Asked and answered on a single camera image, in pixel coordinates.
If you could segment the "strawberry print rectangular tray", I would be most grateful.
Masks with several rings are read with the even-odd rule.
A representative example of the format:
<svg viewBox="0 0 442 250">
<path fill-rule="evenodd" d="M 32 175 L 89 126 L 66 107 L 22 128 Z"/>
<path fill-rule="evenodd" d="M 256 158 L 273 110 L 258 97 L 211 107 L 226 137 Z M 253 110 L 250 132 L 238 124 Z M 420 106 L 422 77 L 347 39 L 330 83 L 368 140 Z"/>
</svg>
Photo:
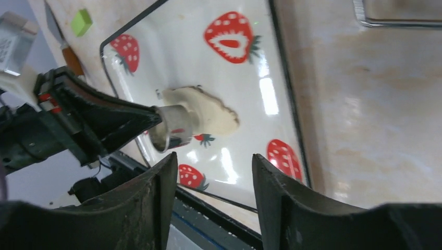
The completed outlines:
<svg viewBox="0 0 442 250">
<path fill-rule="evenodd" d="M 236 125 L 195 129 L 176 148 L 178 183 L 255 209 L 252 156 L 310 185 L 273 1 L 157 1 L 100 45 L 114 92 L 145 106 L 174 104 L 173 90 L 204 93 Z"/>
</svg>

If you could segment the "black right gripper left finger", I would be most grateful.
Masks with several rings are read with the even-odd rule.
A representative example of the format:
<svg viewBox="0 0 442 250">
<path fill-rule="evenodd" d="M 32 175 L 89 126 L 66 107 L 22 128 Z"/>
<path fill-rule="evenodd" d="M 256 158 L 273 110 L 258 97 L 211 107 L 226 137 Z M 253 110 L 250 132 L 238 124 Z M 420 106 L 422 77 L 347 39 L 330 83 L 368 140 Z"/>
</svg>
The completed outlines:
<svg viewBox="0 0 442 250">
<path fill-rule="evenodd" d="M 1 249 L 165 249 L 177 187 L 171 153 L 79 206 L 1 202 Z"/>
</svg>

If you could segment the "white dough lump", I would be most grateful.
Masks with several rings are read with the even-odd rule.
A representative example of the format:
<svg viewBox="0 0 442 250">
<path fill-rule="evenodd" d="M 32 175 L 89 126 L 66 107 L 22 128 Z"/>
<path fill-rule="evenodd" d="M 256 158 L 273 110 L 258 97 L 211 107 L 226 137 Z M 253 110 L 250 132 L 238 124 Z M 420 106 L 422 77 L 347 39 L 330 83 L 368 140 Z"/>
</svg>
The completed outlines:
<svg viewBox="0 0 442 250">
<path fill-rule="evenodd" d="M 227 136 L 240 126 L 239 117 L 234 110 L 219 98 L 195 86 L 166 89 L 162 92 L 162 97 L 167 106 L 183 105 L 196 113 L 198 124 L 194 127 L 193 135 Z"/>
</svg>

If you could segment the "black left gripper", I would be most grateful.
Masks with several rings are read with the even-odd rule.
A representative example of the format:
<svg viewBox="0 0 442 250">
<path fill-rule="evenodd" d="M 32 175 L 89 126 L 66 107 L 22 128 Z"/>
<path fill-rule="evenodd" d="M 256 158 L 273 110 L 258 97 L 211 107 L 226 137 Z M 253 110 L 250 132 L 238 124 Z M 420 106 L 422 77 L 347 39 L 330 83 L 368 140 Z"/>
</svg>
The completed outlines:
<svg viewBox="0 0 442 250">
<path fill-rule="evenodd" d="M 1 108 L 1 164 L 10 174 L 70 151 L 83 166 L 161 122 L 153 107 L 101 93 L 67 67 L 1 76 L 3 93 L 24 104 Z"/>
</svg>

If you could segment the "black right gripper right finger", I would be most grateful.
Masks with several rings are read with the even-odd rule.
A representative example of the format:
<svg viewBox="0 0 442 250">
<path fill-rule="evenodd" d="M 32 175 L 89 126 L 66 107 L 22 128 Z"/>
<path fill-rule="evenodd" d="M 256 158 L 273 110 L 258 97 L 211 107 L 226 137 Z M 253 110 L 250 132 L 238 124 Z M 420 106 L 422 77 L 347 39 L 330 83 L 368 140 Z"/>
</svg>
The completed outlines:
<svg viewBox="0 0 442 250">
<path fill-rule="evenodd" d="M 264 249 L 441 249 L 441 204 L 370 209 L 324 196 L 252 157 Z"/>
</svg>

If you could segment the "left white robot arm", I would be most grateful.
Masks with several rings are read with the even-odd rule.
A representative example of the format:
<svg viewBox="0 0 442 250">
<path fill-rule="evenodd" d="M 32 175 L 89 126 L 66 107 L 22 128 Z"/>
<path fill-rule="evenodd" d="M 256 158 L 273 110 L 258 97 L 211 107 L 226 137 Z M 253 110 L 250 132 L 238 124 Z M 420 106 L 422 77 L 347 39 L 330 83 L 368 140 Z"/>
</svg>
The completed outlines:
<svg viewBox="0 0 442 250">
<path fill-rule="evenodd" d="M 20 15 L 1 15 L 1 93 L 24 102 L 1 106 L 1 174 L 65 150 L 87 165 L 161 122 L 154 108 L 99 92 L 68 67 L 37 73 L 26 64 L 37 32 Z"/>
</svg>

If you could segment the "wooden dough roller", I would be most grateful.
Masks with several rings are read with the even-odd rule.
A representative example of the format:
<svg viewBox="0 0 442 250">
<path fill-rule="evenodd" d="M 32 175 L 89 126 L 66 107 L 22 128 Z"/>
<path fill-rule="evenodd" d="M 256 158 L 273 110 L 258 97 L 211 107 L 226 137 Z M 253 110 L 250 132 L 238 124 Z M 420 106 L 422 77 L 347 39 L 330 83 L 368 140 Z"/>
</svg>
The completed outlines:
<svg viewBox="0 0 442 250">
<path fill-rule="evenodd" d="M 441 1 L 353 0 L 353 9 L 368 28 L 441 29 Z"/>
</svg>

